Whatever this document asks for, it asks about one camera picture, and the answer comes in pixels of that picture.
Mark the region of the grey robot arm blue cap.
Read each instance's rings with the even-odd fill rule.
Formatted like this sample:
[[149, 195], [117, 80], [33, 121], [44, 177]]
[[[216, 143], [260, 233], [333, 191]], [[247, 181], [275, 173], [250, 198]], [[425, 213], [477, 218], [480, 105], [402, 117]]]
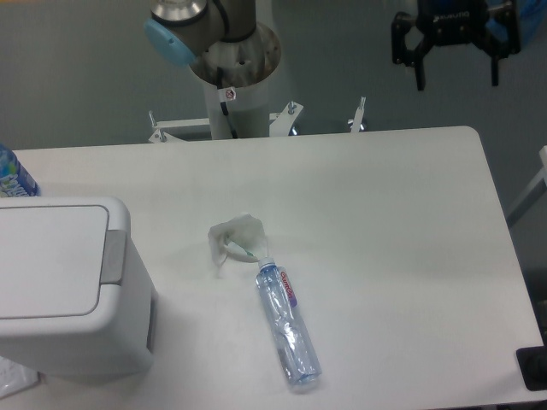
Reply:
[[[165, 60], [220, 89], [262, 82], [281, 57], [253, 1], [152, 1], [144, 32]], [[491, 82], [498, 85], [499, 62], [521, 50], [516, 2], [420, 1], [417, 15], [399, 12], [391, 23], [391, 59], [414, 69], [419, 90], [429, 51], [460, 44], [474, 44], [491, 58]]]

